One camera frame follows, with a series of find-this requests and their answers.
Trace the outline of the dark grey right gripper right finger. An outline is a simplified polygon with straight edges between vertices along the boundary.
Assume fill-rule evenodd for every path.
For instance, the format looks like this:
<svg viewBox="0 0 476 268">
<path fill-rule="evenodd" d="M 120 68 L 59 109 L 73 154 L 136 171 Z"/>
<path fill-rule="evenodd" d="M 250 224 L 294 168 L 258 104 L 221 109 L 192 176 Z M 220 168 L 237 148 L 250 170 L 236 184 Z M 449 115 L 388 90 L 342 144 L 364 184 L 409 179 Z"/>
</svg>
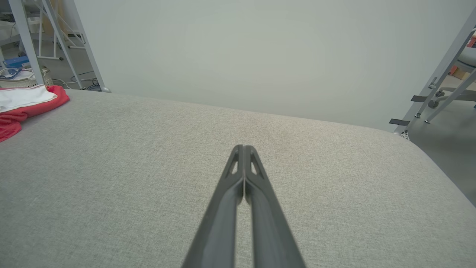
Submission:
<svg viewBox="0 0 476 268">
<path fill-rule="evenodd" d="M 245 198 L 251 207 L 254 268 L 306 268 L 253 146 L 244 147 Z"/>
</svg>

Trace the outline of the white laundry basket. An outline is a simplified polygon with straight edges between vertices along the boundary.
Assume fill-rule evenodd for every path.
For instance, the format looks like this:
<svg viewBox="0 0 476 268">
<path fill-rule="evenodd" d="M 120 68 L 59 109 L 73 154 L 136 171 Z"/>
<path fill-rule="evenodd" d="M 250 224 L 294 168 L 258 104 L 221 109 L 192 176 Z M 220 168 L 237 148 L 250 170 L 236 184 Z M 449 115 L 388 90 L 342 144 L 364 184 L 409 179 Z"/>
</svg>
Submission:
<svg viewBox="0 0 476 268">
<path fill-rule="evenodd" d="M 28 88 L 39 85 L 30 66 L 4 68 L 0 71 L 0 88 Z"/>
</svg>

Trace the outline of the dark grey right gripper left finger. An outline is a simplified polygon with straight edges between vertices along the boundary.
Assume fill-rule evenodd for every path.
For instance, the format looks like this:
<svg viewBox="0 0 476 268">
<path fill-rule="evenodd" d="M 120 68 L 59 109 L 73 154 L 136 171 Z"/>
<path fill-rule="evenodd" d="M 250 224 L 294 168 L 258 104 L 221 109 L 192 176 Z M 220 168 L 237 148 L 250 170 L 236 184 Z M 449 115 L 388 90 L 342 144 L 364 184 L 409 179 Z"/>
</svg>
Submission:
<svg viewBox="0 0 476 268">
<path fill-rule="evenodd" d="M 235 268 L 237 207 L 244 195 L 244 146 L 235 146 L 181 268 Z"/>
</svg>

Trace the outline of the blue box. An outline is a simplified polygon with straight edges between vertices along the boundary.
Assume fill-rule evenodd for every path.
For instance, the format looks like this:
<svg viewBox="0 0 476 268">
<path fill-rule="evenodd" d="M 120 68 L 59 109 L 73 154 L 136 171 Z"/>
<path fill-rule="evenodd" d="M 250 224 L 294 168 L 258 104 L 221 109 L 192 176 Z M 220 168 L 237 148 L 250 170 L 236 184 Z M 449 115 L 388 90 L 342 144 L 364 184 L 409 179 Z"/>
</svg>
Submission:
<svg viewBox="0 0 476 268">
<path fill-rule="evenodd" d="M 3 61 L 3 64 L 6 68 L 24 68 L 25 66 L 30 66 L 27 56 L 6 59 Z"/>
</svg>

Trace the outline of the white backdrop panel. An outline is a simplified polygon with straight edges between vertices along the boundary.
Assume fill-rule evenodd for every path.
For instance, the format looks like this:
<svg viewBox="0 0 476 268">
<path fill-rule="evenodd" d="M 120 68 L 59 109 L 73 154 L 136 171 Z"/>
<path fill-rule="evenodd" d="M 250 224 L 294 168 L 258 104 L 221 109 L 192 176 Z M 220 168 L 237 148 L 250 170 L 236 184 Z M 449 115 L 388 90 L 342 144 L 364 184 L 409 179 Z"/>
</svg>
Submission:
<svg viewBox="0 0 476 268">
<path fill-rule="evenodd" d="M 476 0 L 74 0 L 112 93 L 393 132 Z"/>
</svg>

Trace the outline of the grey metal frame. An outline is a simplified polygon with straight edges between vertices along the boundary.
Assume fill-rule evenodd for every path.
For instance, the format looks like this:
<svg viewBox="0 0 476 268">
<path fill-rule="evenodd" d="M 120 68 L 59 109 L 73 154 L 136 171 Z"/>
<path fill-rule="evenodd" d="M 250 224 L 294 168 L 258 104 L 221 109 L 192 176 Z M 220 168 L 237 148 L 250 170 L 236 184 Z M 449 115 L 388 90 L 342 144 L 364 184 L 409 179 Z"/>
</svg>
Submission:
<svg viewBox="0 0 476 268">
<path fill-rule="evenodd" d="M 443 59 L 440 61 L 439 65 L 437 66 L 436 70 L 430 76 L 429 80 L 425 83 L 424 88 L 420 93 L 415 95 L 417 96 L 427 96 L 425 102 L 412 102 L 412 106 L 403 117 L 402 120 L 412 121 L 420 117 L 423 113 L 425 108 L 427 108 L 428 103 L 430 100 L 435 96 L 438 88 L 444 81 L 447 76 L 447 73 L 450 71 L 452 66 L 457 60 L 459 54 L 463 51 L 466 44 L 471 39 L 472 34 L 474 33 L 474 28 L 476 27 L 476 7 L 474 7 L 473 11 L 471 12 L 469 18 L 466 20 L 465 24 L 463 25 L 462 29 L 457 34 L 457 37 L 452 42 L 450 48 L 446 52 Z M 403 133 L 407 127 L 396 125 L 394 129 L 394 134 L 400 135 Z"/>
<path fill-rule="evenodd" d="M 51 12 L 49 0 L 42 0 L 51 17 L 53 27 L 58 33 L 58 22 Z M 69 89 L 94 90 L 109 93 L 104 86 L 97 65 L 85 38 L 85 50 L 66 48 L 63 39 L 59 41 L 63 50 L 58 50 L 63 61 L 39 59 L 38 28 L 39 8 L 35 0 L 0 0 L 0 71 L 3 61 L 27 56 L 30 67 L 39 84 L 60 85 Z M 53 44 L 43 41 L 43 54 L 51 56 Z"/>
</svg>

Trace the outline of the red and white T-shirt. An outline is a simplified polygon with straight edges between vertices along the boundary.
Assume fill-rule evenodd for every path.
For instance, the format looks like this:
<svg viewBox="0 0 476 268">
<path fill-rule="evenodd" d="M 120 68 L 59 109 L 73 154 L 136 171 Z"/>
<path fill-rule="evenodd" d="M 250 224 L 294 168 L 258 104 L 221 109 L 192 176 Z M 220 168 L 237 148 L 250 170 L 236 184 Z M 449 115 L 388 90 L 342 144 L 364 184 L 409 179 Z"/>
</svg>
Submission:
<svg viewBox="0 0 476 268">
<path fill-rule="evenodd" d="M 22 130 L 26 119 L 52 111 L 70 100 L 61 86 L 0 88 L 0 142 Z"/>
</svg>

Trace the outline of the white metal rack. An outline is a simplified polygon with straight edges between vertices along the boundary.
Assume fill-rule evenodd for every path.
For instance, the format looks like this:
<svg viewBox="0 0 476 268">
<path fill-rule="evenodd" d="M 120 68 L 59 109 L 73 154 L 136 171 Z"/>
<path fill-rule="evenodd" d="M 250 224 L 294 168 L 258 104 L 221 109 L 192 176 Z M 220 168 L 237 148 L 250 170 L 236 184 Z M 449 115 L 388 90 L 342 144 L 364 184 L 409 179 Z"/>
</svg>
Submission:
<svg viewBox="0 0 476 268">
<path fill-rule="evenodd" d="M 85 50 L 85 38 L 81 32 L 74 31 L 72 23 L 67 22 L 63 2 L 64 0 L 49 0 L 51 5 L 51 12 L 55 15 L 58 22 L 58 29 L 55 31 L 51 17 L 46 11 L 46 5 L 42 0 L 35 0 L 35 5 L 39 8 L 39 28 L 38 28 L 38 53 L 39 59 L 58 60 L 63 61 L 64 58 L 59 56 L 58 50 L 63 50 L 60 43 L 60 37 L 63 39 L 66 48 L 74 50 Z M 49 41 L 53 44 L 51 56 L 43 54 L 43 41 Z"/>
</svg>

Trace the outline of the grey fabric sofa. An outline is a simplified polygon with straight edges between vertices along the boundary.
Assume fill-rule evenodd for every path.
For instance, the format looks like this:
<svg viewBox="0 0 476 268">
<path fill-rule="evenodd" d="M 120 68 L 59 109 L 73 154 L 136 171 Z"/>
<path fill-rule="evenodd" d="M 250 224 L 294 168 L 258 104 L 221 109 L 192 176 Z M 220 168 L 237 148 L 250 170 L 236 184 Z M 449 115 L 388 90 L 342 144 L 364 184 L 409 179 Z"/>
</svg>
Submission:
<svg viewBox="0 0 476 268">
<path fill-rule="evenodd" d="M 476 207 L 381 130 L 67 90 L 0 143 L 0 268 L 179 268 L 255 147 L 307 268 L 476 268 Z"/>
</svg>

